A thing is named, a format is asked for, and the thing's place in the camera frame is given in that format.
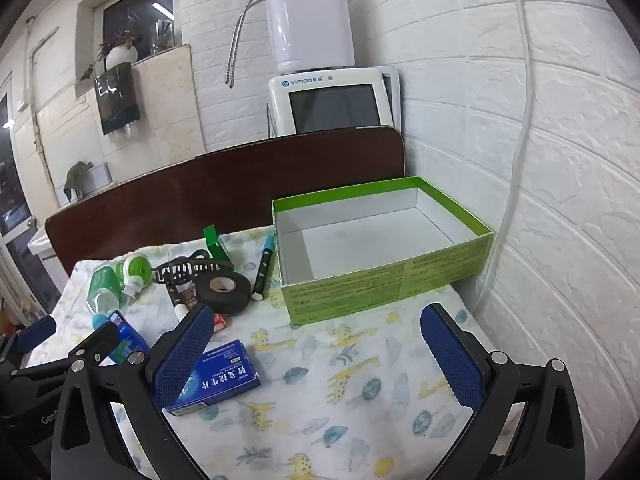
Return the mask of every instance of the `bed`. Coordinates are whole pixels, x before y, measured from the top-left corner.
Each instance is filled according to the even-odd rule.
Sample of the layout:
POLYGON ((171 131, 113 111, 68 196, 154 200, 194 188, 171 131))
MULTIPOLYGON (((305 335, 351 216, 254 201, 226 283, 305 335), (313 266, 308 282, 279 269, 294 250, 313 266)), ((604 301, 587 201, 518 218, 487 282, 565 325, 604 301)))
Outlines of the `bed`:
MULTIPOLYGON (((253 282, 272 226, 223 236, 236 270, 253 282)), ((204 240, 143 248, 153 266, 205 247, 204 240)), ((53 317, 58 330, 29 365, 63 358, 92 332, 84 305, 92 271, 74 267, 53 317)), ((449 285, 408 300, 300 328, 289 325, 277 265, 268 294, 217 333, 209 348, 244 342, 262 385, 182 416, 165 413, 201 468, 216 480, 260 478, 421 479, 437 466, 471 416, 453 396, 420 335, 422 308, 441 303, 456 322, 494 349, 449 285)), ((123 309, 151 345, 178 323, 163 285, 151 284, 123 309)), ((121 405, 113 405, 139 471, 156 478, 121 405)), ((497 451, 506 450, 508 423, 497 451)))
MULTIPOLYGON (((156 266, 204 248, 202 230, 215 223, 236 270, 253 282, 273 229, 271 200, 403 176, 397 130, 337 130, 207 153, 62 210, 47 219, 46 231, 70 281, 53 312, 58 330, 29 364, 66 356, 91 332, 84 300, 100 261, 144 248, 156 266)), ((214 480, 424 480, 471 414, 420 335, 420 313, 433 302, 494 349, 451 286, 293 329, 276 273, 265 300, 252 302, 210 343, 243 341, 262 385, 166 417, 214 480)), ((161 285, 145 289, 123 314, 150 345, 177 324, 161 285)), ((155 478, 124 409, 113 409, 136 466, 155 478)), ((512 411, 495 452, 506 452, 517 414, 512 411)))

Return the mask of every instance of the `blue marker cap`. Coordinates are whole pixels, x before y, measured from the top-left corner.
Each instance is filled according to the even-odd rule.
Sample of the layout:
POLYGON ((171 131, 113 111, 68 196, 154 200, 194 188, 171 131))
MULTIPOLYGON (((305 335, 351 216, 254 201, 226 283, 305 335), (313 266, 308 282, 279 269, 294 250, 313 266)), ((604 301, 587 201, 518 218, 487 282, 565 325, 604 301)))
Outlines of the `blue marker cap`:
POLYGON ((269 235, 267 236, 267 239, 264 241, 264 247, 262 248, 262 250, 270 250, 271 252, 275 251, 276 248, 276 241, 275 238, 273 237, 273 235, 269 235))

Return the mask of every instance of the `blue gripper pad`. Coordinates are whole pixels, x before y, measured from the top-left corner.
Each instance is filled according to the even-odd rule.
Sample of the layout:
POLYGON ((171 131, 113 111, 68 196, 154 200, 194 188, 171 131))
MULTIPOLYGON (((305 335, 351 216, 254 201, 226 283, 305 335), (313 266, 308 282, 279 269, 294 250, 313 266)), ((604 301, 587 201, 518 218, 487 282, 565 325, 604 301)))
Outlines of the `blue gripper pad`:
POLYGON ((458 402, 476 412, 484 401, 480 370, 431 305, 422 311, 420 331, 458 402))
POLYGON ((45 316, 30 327, 18 332, 15 349, 20 354, 26 354, 55 333, 56 320, 51 316, 45 316))
POLYGON ((213 336, 214 314, 203 308, 168 351, 154 375, 153 401, 158 410, 173 406, 213 336))

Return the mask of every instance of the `metal hose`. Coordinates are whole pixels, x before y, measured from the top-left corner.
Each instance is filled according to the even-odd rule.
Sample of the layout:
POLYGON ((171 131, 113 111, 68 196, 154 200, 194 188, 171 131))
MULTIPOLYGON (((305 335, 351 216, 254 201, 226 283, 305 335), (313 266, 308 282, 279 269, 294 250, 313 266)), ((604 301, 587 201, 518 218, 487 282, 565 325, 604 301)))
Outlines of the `metal hose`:
POLYGON ((236 73, 236 57, 238 56, 238 44, 240 43, 240 33, 242 32, 242 26, 244 25, 244 19, 246 17, 247 11, 251 9, 254 5, 257 5, 265 0, 249 0, 248 3, 244 6, 244 10, 242 14, 238 18, 236 22, 236 28, 234 29, 234 36, 231 40, 231 49, 229 50, 229 58, 226 62, 226 75, 225 75, 225 84, 229 86, 229 88, 234 87, 234 77, 236 73))

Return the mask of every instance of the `plastic bottle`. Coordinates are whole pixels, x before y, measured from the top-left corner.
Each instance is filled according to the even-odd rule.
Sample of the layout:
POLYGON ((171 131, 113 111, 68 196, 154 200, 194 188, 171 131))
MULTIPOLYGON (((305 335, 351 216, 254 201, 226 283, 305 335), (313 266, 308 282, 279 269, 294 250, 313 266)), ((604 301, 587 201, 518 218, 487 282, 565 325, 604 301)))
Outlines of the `plastic bottle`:
POLYGON ((122 286, 113 267, 104 264, 95 269, 86 298, 89 310, 94 314, 110 314, 120 306, 121 299, 122 286))
POLYGON ((116 263, 116 275, 122 282, 122 305, 128 306, 151 282, 151 264, 143 254, 131 254, 116 263))

